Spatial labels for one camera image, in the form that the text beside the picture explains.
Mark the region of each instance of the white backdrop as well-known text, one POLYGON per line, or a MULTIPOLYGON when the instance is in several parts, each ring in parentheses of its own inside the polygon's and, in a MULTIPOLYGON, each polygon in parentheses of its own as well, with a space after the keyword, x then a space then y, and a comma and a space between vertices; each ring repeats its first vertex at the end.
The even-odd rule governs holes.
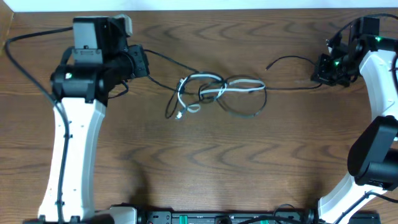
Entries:
POLYGON ((14 12, 398 7, 398 0, 4 0, 14 12))

